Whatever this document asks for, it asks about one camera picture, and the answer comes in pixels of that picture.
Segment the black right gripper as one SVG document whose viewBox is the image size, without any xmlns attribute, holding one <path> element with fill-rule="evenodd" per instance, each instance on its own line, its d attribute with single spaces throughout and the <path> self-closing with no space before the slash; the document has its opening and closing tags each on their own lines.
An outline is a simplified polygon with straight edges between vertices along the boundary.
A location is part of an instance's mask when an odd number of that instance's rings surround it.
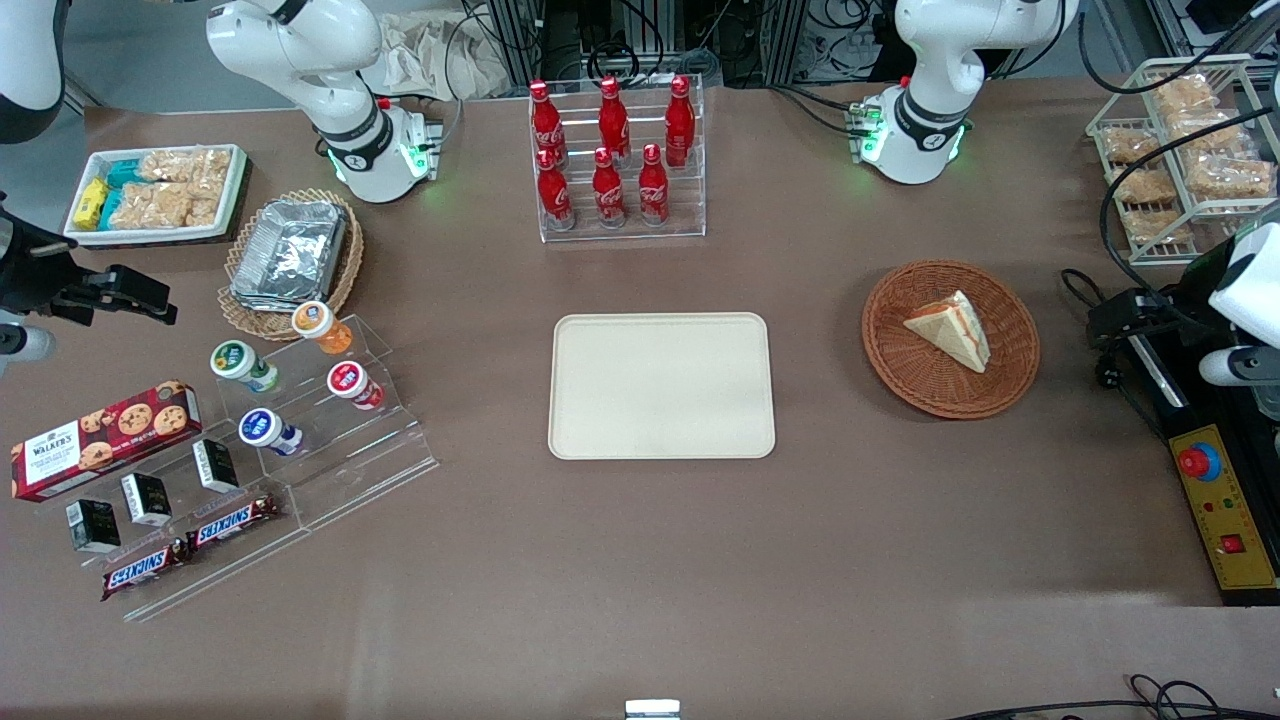
<svg viewBox="0 0 1280 720">
<path fill-rule="evenodd" d="M 36 313 L 91 327 L 99 314 L 125 313 L 174 325 L 178 307 L 170 287 L 131 266 L 113 264 L 100 274 L 79 266 L 74 240 L 22 220 L 6 209 L 3 219 L 1 307 L 15 315 Z"/>
</svg>

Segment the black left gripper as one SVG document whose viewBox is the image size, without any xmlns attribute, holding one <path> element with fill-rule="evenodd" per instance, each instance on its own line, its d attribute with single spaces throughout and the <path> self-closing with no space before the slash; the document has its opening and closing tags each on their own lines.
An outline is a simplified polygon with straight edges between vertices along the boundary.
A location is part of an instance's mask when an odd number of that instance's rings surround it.
<svg viewBox="0 0 1280 720">
<path fill-rule="evenodd" d="M 1187 347 L 1216 341 L 1217 313 L 1208 299 L 1206 288 L 1125 290 L 1088 310 L 1091 348 L 1111 348 L 1134 336 L 1174 334 Z"/>
</svg>

